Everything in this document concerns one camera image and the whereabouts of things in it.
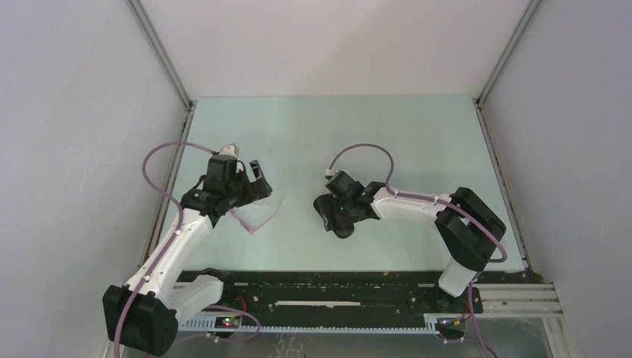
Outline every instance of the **black bracket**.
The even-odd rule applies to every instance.
[[[340,239],[346,239],[353,233],[356,222],[379,220],[371,203],[384,183],[372,181],[365,187],[346,172],[339,171],[327,181],[325,187],[329,194],[314,200],[314,209],[323,218],[325,231],[333,231]]]
[[[110,286],[103,295],[107,338],[114,342],[116,325],[131,295],[127,287]],[[153,295],[138,294],[121,331],[121,344],[154,356],[162,356],[176,339],[176,311],[169,310]]]
[[[472,190],[461,187],[450,197],[452,204],[473,216],[497,240],[505,235],[505,224]],[[456,211],[446,208],[438,213],[434,223],[456,262],[466,269],[483,271],[496,246],[472,222],[461,219]]]

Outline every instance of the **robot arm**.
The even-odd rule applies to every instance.
[[[121,343],[153,355],[164,354],[173,343],[178,327],[204,307],[221,300],[221,277],[202,274],[183,289],[174,284],[184,263],[198,244],[209,236],[220,217],[234,207],[241,207],[272,193],[257,161],[250,162],[255,181],[250,182],[238,148],[228,145],[209,160],[206,175],[182,198],[183,223],[169,227],[158,246],[142,267],[122,287],[110,286],[103,296],[107,332],[114,340],[116,325],[127,299],[135,287],[145,283],[134,299],[121,331]],[[168,244],[167,238],[176,233]],[[156,265],[148,273],[151,265]]]
[[[326,188],[330,193],[316,198],[314,208],[323,218],[325,230],[333,231],[341,239],[349,237],[353,225],[365,219],[434,223],[452,255],[437,285],[455,298],[463,294],[478,271],[483,271],[496,246],[474,224],[463,222],[457,212],[438,203],[437,199],[458,205],[498,240],[506,231],[498,216],[467,188],[458,188],[453,194],[436,195],[432,202],[390,194],[380,182],[363,186],[344,171],[335,173]]]

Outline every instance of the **metal frame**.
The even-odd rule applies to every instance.
[[[542,1],[543,0],[530,0],[529,3],[527,4],[527,7],[525,8],[525,12],[522,13],[522,17],[518,21],[518,25],[516,25],[516,28],[513,30],[513,33],[511,33],[511,36],[509,37],[509,41],[507,42],[507,45],[505,45],[505,48],[502,50],[502,53],[500,54],[500,58],[496,62],[496,65],[494,66],[494,69],[492,70],[490,77],[487,79],[487,82],[483,86],[483,90],[481,91],[481,94],[478,96],[478,99],[477,99],[478,103],[484,104],[486,102],[493,87],[496,85],[498,78],[502,74],[502,70],[505,69],[505,65],[507,64],[507,61],[516,50],[518,43],[522,39],[522,35],[525,33],[525,30],[527,29],[529,23],[531,23],[531,20],[534,18],[534,15],[537,9],[539,8],[540,4],[542,3]]]
[[[507,213],[509,214],[511,229],[513,230],[513,235],[516,237],[516,241],[518,242],[518,249],[520,250],[520,254],[522,255],[522,261],[525,265],[525,269],[530,268],[532,271],[537,272],[537,268],[534,267],[534,263],[532,262],[533,260],[530,260],[530,258],[532,257],[532,252],[525,244],[524,236],[522,235],[522,231],[520,230],[520,224],[516,216],[514,203],[511,200],[511,195],[509,195],[509,186],[504,175],[505,172],[502,170],[502,165],[497,154],[498,152],[496,150],[496,146],[494,145],[494,140],[490,131],[490,127],[487,125],[487,120],[485,119],[483,110],[476,101],[474,102],[474,109],[478,117],[478,123],[480,124],[481,130],[483,132],[485,144],[487,145],[487,151],[489,152],[490,159],[492,160],[494,173],[496,174],[496,179],[500,186],[502,199],[505,202],[505,208],[507,209]]]
[[[192,100],[189,97],[189,94],[186,93],[184,84],[180,80],[174,64],[171,62],[171,59],[169,58],[167,51],[165,50],[165,46],[162,45],[162,41],[160,41],[156,29],[151,24],[149,15],[147,14],[147,11],[145,11],[145,8],[142,6],[141,0],[125,0],[125,2],[127,2],[127,6],[130,7],[134,18],[136,18],[136,21],[139,23],[139,27],[141,28],[142,33],[147,38],[149,46],[156,55],[156,59],[158,59],[161,67],[165,70],[167,76],[169,77],[169,80],[174,85],[174,88],[176,89],[180,100],[185,107],[185,110],[191,110],[191,107],[193,105]]]

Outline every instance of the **floor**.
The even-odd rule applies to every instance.
[[[438,194],[467,186],[509,226],[472,99],[465,95],[207,98],[197,102],[188,141],[216,150],[234,142],[244,162],[259,160],[274,193],[222,218],[186,269],[443,270],[449,252],[433,224],[369,220],[345,240],[324,231],[312,207],[326,192],[324,169],[342,148],[358,142],[392,153],[394,187]],[[206,171],[207,160],[206,153],[187,147],[176,198]],[[375,149],[360,148],[336,167],[366,184],[385,179],[388,160]],[[236,219],[256,226],[277,209],[254,233]],[[174,215],[171,208],[168,222]],[[512,230],[502,243],[509,260],[487,269],[523,270]]]

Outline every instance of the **purple cable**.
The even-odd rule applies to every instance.
[[[412,193],[412,192],[395,192],[395,190],[393,190],[393,188],[391,188],[391,177],[393,176],[393,172],[395,170],[395,161],[393,160],[393,156],[391,155],[391,153],[389,153],[384,147],[377,145],[377,144],[373,144],[373,143],[359,143],[359,144],[354,144],[354,145],[350,145],[348,147],[346,147],[345,149],[343,149],[342,151],[340,151],[340,153],[336,154],[336,156],[334,157],[334,159],[332,160],[332,163],[329,164],[329,169],[333,169],[334,164],[336,163],[336,161],[338,161],[338,159],[342,156],[342,154],[346,153],[347,151],[350,151],[351,149],[354,148],[359,148],[359,147],[371,147],[371,148],[376,148],[379,149],[380,151],[382,151],[384,154],[386,154],[386,156],[388,157],[388,160],[390,160],[391,162],[391,168],[388,170],[388,175],[386,175],[386,180],[384,182],[385,184],[385,188],[386,190],[392,194],[392,195],[398,195],[398,196],[402,196],[404,198],[413,198],[413,199],[420,199],[420,200],[424,200],[424,201],[428,201],[428,202],[435,202],[435,198],[428,196],[428,195],[422,195],[422,194],[417,194],[417,193]],[[465,210],[461,209],[460,207],[445,201],[443,199],[437,199],[437,203],[445,205],[446,207],[449,207],[450,209],[456,211],[457,213],[461,214],[463,217],[465,217],[466,219],[470,220],[470,222],[472,222],[480,231],[482,231],[485,236],[487,236],[487,238],[493,242],[493,244],[500,250],[502,257],[500,259],[491,259],[490,262],[491,263],[503,263],[504,261],[507,260],[507,251],[505,250],[505,248],[500,244],[500,242],[496,239],[496,237],[487,229],[485,228],[485,226],[483,226],[480,222],[478,222],[478,220],[476,220],[473,216],[471,216],[469,213],[467,213]],[[473,303],[473,299],[472,299],[472,287],[473,287],[473,282],[478,278],[478,276],[480,275],[480,272],[472,279],[472,282],[470,282],[470,284],[467,287],[467,295],[468,295],[468,299],[470,301],[470,307],[474,307],[474,303]],[[471,315],[472,315],[472,323],[474,324],[474,330],[476,331],[476,337],[478,339],[478,341],[474,341],[474,342],[478,342],[481,346],[481,349],[483,350],[483,352],[485,353],[485,356],[489,357],[490,355],[492,355],[495,358],[498,358],[498,356],[496,355],[496,353],[494,353],[494,351],[491,350],[491,348],[489,348],[484,342],[483,342],[483,338],[481,335],[481,331],[478,328],[478,322],[476,321],[476,316],[474,314],[474,310],[471,309],[470,311]]]
[[[251,315],[250,313],[246,312],[246,311],[242,311],[242,310],[237,310],[236,308],[232,308],[232,307],[225,307],[225,306],[218,306],[216,304],[212,304],[210,306],[206,306],[206,308],[208,309],[213,309],[213,310],[222,310],[222,311],[227,311],[227,312],[233,312],[233,313],[239,313],[240,315],[245,315],[246,317],[252,319],[255,324],[257,325],[257,329],[254,331],[253,334],[244,337],[244,338],[237,338],[237,339],[229,339],[229,338],[222,338],[222,337],[215,337],[216,339],[223,341],[223,342],[246,342],[249,339],[253,339],[256,337],[256,335],[259,334],[259,332],[261,332],[261,322],[259,322],[258,319],[256,319],[256,317],[254,315]]]
[[[472,324],[474,324],[474,331],[476,332],[476,338],[477,338],[477,342],[481,345],[481,349],[483,350],[483,353],[485,353],[485,356],[489,357],[490,354],[492,355],[492,357],[498,358],[498,356],[496,355],[496,353],[494,351],[492,351],[491,348],[489,348],[485,342],[483,342],[483,336],[481,335],[481,330],[478,328],[478,322],[476,321],[476,315],[474,314],[474,300],[472,299],[472,287],[473,287],[473,281],[470,282],[470,284],[467,286],[467,300],[470,303],[470,314],[472,315]]]
[[[154,184],[154,182],[151,181],[151,179],[147,175],[147,162],[149,161],[149,158],[151,158],[151,156],[154,155],[158,150],[164,147],[169,147],[171,145],[188,145],[193,148],[201,149],[203,151],[208,151],[209,153],[215,153],[215,152],[210,148],[204,147],[202,145],[194,144],[194,143],[167,142],[167,143],[158,145],[156,148],[152,149],[149,153],[147,153],[145,160],[142,161],[142,176],[145,179],[145,181],[147,181],[147,184],[149,184],[149,186],[151,186],[152,189],[156,190],[160,195],[166,197],[167,199],[169,199],[169,201],[171,201],[172,203],[176,205],[177,212],[178,212],[177,214],[178,221],[176,224],[176,228],[180,228],[182,226],[182,220],[183,220],[183,210],[182,210],[182,207],[180,206],[180,203],[178,202],[176,198],[173,197],[173,195],[169,194],[165,190],[160,189],[156,184]],[[176,239],[176,237],[177,237],[177,234],[176,234],[176,231],[174,231],[172,235],[169,237],[169,239],[167,240],[167,243],[165,244],[165,246],[158,253],[158,256],[156,256],[156,259],[149,265],[149,268],[145,272],[145,275],[148,275],[154,272],[154,269],[156,268],[156,266],[158,266],[158,262],[162,259],[163,256],[165,256],[165,253],[167,252],[167,250],[169,249],[173,241]],[[139,284],[132,291],[132,294],[127,299],[127,302],[125,302],[125,306],[123,306],[121,315],[118,318],[118,323],[116,324],[116,330],[114,331],[114,357],[115,358],[121,358],[121,332],[123,331],[123,323],[125,322],[125,317],[127,317],[127,313],[130,311],[130,307],[132,306],[134,299],[136,298],[136,296],[138,295],[140,289],[142,288],[144,284],[145,284],[144,280],[139,281]]]
[[[256,331],[253,334],[249,335],[248,337],[239,338],[239,339],[228,339],[228,338],[217,337],[217,336],[210,335],[210,333],[197,333],[197,334],[192,334],[190,336],[186,336],[186,337],[183,337],[183,338],[180,338],[180,339],[176,339],[176,341],[174,342],[173,345],[179,345],[180,343],[189,341],[191,339],[203,338],[203,337],[208,337],[208,338],[213,337],[214,339],[217,339],[217,340],[223,341],[223,342],[245,342],[248,339],[254,338],[256,335],[259,334],[259,332],[261,332],[261,322],[259,322],[259,320],[254,315],[251,315],[250,313],[248,313],[246,311],[237,310],[237,309],[234,309],[234,308],[231,308],[231,307],[217,306],[217,305],[214,305],[214,304],[212,304],[212,305],[210,305],[210,306],[208,306],[206,308],[207,309],[214,309],[214,310],[222,310],[222,311],[227,311],[227,312],[233,312],[233,313],[239,313],[240,315],[245,315],[246,317],[252,319],[255,322],[255,324],[257,326],[257,329],[256,329]],[[151,357],[151,354],[147,354],[145,356],[145,358],[148,358],[148,357]]]
[[[379,149],[380,151],[384,152],[384,154],[386,154],[388,156],[388,159],[391,162],[391,168],[388,170],[388,175],[386,175],[386,180],[384,182],[384,185],[385,185],[385,188],[386,188],[387,192],[389,192],[390,194],[395,195],[395,196],[402,196],[404,198],[420,199],[420,200],[431,202],[431,203],[435,202],[435,198],[433,198],[431,196],[428,196],[428,195],[417,194],[417,193],[413,193],[413,192],[395,192],[395,190],[393,190],[393,188],[391,188],[391,177],[393,176],[393,171],[395,170],[395,161],[393,160],[393,156],[391,155],[391,153],[389,153],[386,149],[384,149],[384,147],[382,147],[380,145],[377,145],[377,144],[373,144],[373,143],[359,143],[359,144],[354,144],[354,145],[350,145],[350,146],[346,147],[345,149],[341,150],[340,153],[336,154],[336,156],[334,157],[334,160],[332,160],[332,163],[329,164],[329,169],[333,169],[334,164],[336,163],[336,161],[338,161],[338,158],[340,158],[340,156],[342,154],[346,153],[347,151],[350,151],[351,149],[358,148],[358,147],[376,148],[376,149]],[[470,222],[472,222],[480,231],[482,231],[485,234],[485,236],[487,236],[487,238],[491,242],[493,242],[493,244],[500,250],[500,253],[502,254],[502,257],[500,259],[491,259],[490,260],[491,263],[503,263],[503,262],[507,261],[507,251],[500,244],[498,239],[485,226],[483,226],[483,224],[478,222],[478,220],[476,220],[473,216],[471,216],[465,210],[463,210],[460,207],[450,203],[449,201],[445,201],[443,199],[437,199],[436,202],[441,204],[441,205],[445,205],[446,207],[449,207],[450,209],[452,209],[452,210],[456,211],[457,213],[461,214],[464,218],[470,220]]]

